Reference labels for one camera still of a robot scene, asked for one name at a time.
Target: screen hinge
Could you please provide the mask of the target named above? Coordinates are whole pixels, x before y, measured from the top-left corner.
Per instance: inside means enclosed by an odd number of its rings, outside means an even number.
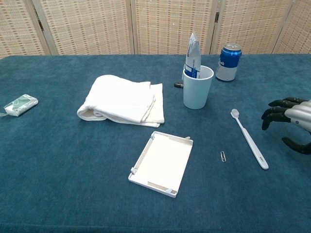
[[[218,23],[218,18],[219,18],[219,12],[216,12],[216,15],[215,15],[215,23]]]
[[[35,15],[37,16],[37,20],[38,20],[38,23],[39,23],[39,25],[40,25],[41,31],[44,31],[44,28],[43,28],[43,26],[42,26],[42,23],[41,23],[41,21],[40,21],[40,19],[39,19],[39,16],[38,16],[38,13],[37,13],[36,10],[35,10]]]

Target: black object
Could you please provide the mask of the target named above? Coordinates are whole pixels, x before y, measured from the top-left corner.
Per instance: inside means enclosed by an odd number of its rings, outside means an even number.
[[[174,87],[184,88],[184,81],[174,83]]]
[[[279,122],[291,122],[291,119],[285,116],[285,111],[294,107],[295,105],[301,104],[306,100],[299,98],[288,97],[283,100],[275,100],[269,103],[272,108],[267,109],[261,116],[263,119],[262,129],[266,130],[272,121]],[[306,145],[300,145],[288,137],[283,137],[282,141],[291,149],[301,153],[301,154],[311,154],[311,143]]]

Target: white cup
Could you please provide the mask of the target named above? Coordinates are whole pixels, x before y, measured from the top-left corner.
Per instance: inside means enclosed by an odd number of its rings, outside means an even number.
[[[183,71],[184,79],[184,105],[191,109],[203,108],[206,104],[214,71],[206,66],[201,66],[200,78],[195,79]]]

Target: folded towel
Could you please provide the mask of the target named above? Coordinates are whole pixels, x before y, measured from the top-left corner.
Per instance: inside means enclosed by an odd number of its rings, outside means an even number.
[[[114,75],[98,77],[77,115],[83,120],[159,127],[164,123],[163,86],[136,83]]]

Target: rectangular tray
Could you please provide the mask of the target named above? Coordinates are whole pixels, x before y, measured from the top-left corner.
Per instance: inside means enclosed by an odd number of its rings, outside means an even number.
[[[175,198],[193,141],[154,131],[128,180]]]

